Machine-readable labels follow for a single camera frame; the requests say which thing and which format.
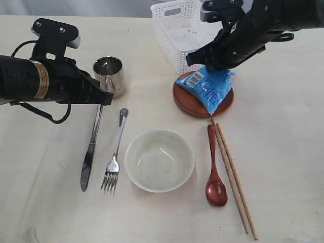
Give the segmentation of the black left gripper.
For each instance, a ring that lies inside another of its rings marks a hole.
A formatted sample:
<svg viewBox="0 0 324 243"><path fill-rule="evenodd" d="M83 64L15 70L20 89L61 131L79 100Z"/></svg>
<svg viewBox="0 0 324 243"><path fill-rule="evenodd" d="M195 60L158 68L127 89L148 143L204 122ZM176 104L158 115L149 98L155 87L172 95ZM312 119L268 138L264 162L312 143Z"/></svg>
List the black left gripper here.
<svg viewBox="0 0 324 243"><path fill-rule="evenodd" d="M59 104L111 105L113 93L103 90L101 82L77 68L73 59L54 65L50 74L47 100Z"/></svg>

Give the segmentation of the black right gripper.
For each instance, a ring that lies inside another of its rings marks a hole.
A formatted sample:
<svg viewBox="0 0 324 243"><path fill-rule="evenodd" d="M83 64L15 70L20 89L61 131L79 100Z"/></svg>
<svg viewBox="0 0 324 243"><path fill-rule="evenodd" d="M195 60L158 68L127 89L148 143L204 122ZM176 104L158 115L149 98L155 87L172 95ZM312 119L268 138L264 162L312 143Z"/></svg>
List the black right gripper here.
<svg viewBox="0 0 324 243"><path fill-rule="evenodd" d="M235 23L223 27L212 43L187 54L187 65L201 64L207 70L239 66L281 34L277 29L280 15L279 7L252 7Z"/></svg>

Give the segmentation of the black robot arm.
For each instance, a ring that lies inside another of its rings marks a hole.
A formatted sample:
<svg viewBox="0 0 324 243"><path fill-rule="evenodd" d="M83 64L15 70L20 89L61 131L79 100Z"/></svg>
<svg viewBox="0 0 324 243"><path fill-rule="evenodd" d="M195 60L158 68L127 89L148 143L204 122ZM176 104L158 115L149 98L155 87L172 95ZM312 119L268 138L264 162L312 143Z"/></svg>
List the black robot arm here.
<svg viewBox="0 0 324 243"><path fill-rule="evenodd" d="M1 104L57 102L59 104L110 105L113 93L100 88L76 61L37 61L1 56Z"/></svg>

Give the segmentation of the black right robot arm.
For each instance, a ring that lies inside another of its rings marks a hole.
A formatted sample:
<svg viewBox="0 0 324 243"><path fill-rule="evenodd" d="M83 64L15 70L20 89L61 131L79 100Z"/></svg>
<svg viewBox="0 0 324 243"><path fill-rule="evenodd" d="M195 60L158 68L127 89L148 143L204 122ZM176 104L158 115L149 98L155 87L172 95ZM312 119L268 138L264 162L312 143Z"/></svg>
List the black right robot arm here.
<svg viewBox="0 0 324 243"><path fill-rule="evenodd" d="M210 70L235 68L265 50L268 42L286 42L301 29L323 27L323 1L253 1L244 12L243 1L205 1L203 22L221 22L216 37L187 54L188 66Z"/></svg>

